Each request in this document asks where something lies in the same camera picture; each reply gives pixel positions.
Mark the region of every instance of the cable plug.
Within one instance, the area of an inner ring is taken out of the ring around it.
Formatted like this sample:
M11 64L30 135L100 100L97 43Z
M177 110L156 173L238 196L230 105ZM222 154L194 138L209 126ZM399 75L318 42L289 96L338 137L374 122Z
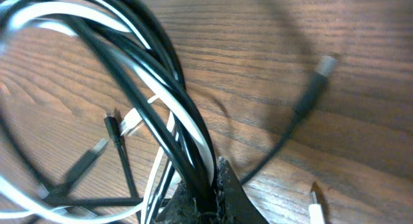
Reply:
M327 86L328 76L333 71L336 64L337 60L331 56L324 56L321 59L316 70L313 72L310 85L293 108L296 115L294 117L296 123L299 123L306 118L314 108L317 100Z
M119 130L116 118L111 114L106 113L106 118L104 121L106 130L108 131L110 139L114 142L115 147L122 147L121 132Z
M325 224L323 208L317 202L316 192L311 192L313 204L308 206L308 211L310 212L310 223L311 224Z
M148 103L152 104L154 101L158 99L157 95L152 96L149 100ZM124 136L125 134L129 133L131 130L135 129L136 126L142 121L142 117L139 115L137 110L133 108L132 110L129 111L125 115L125 118L123 118L123 121L119 125L119 130L121 133L121 136Z

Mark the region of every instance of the cable bundle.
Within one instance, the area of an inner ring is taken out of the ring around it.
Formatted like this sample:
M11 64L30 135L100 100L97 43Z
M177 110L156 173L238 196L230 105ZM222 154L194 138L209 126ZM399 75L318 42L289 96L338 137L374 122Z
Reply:
M111 15L59 0L3 1L0 4L0 54L5 54L13 35L26 27L55 30L77 36L86 43L126 94L161 146L143 202L117 216L74 219L25 197L3 178L0 179L1 192L13 201L19 200L19 204L29 212L61 223L106 223L125 218L139 210L142 210L142 223L149 223L156 217L176 170L195 197L198 209L204 212L215 210L217 167L214 148L199 110L185 92L182 68L165 31L140 0L83 1L99 5ZM167 127L122 66L130 68L171 110ZM14 150L36 180L46 189L52 189L54 185L30 156L25 154L10 131L4 110L1 109L0 112L1 127ZM167 163L163 179L150 201L153 180L164 153L170 163Z

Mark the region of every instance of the black connector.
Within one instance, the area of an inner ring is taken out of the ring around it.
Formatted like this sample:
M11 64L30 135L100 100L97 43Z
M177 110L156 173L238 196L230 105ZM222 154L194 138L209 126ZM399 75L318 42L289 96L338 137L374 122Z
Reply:
M121 143L121 132L119 131L119 124L115 117L110 114L106 114L104 119L106 129L108 130L108 135L110 139L114 142L115 147L122 147Z
M129 193L133 198L139 198L132 170L130 169L129 160L127 159L126 154L122 148L122 136L121 131L119 129L119 123L117 122L117 119L115 117L112 117L110 114L106 114L106 118L104 119L104 121L106 129L108 130L109 137L114 142L117 152L119 153L119 157L121 158L123 172L125 173ZM139 222L141 222L141 212L136 213L136 218Z
M275 145L265 156L265 158L259 162L258 166L256 166L240 181L242 185L253 178L277 154L287 140L290 139L291 134L298 124L311 113L311 110L314 108L317 100L327 86L327 77L330 75L331 71L333 71L336 64L337 60L331 56L324 56L321 59L316 70L314 71L310 85L306 89L306 92L298 100L297 105L293 108L294 116L291 119L291 124L281 136L281 139L278 141L277 145Z
M328 76L333 71L337 60L331 56L324 56L314 71L311 82L306 89L306 92L298 100L297 104L293 108L295 122L301 122L305 119L310 111L316 105L319 97L322 95L325 87L328 83Z
M109 140L101 139L94 148L87 150L65 174L65 184L72 189L79 179L92 168L98 157L105 151Z

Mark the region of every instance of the wood grain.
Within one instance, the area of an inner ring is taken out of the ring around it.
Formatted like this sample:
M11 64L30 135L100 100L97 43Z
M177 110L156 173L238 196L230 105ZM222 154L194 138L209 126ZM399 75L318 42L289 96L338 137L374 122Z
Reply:
M339 55L316 111L245 186L269 222L309 223L316 182L330 223L413 223L412 0L143 1L174 42L188 93L239 177L278 140L318 59ZM0 75L16 131L56 181L106 137L105 112L131 108L80 41L54 32L20 32ZM163 104L154 108L166 119ZM33 192L34 182L2 146L1 173ZM142 194L157 144L142 128L127 147ZM112 147L75 191L127 195ZM4 198L0 204L10 205Z

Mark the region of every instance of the usb connector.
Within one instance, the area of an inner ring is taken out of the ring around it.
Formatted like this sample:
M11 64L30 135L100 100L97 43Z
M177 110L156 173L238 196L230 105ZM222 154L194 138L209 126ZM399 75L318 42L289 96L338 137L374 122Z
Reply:
M321 205L317 202L317 194L312 191L311 196L313 199L313 204L308 206L308 211L310 212L310 223L311 224L325 224L323 209Z
M157 95L154 95L148 100L149 104L152 104L156 99L158 98ZM129 133L131 130L133 130L138 124L142 121L142 117L139 115L137 110L133 108L127 115L125 115L125 118L123 118L123 121L119 125L119 131L121 133L121 136L124 136L125 134Z
M328 83L328 76L336 67L337 59L331 56L324 56L312 74L312 78L305 93L298 100L293 108L295 112L294 121L300 122L308 116L316 105Z

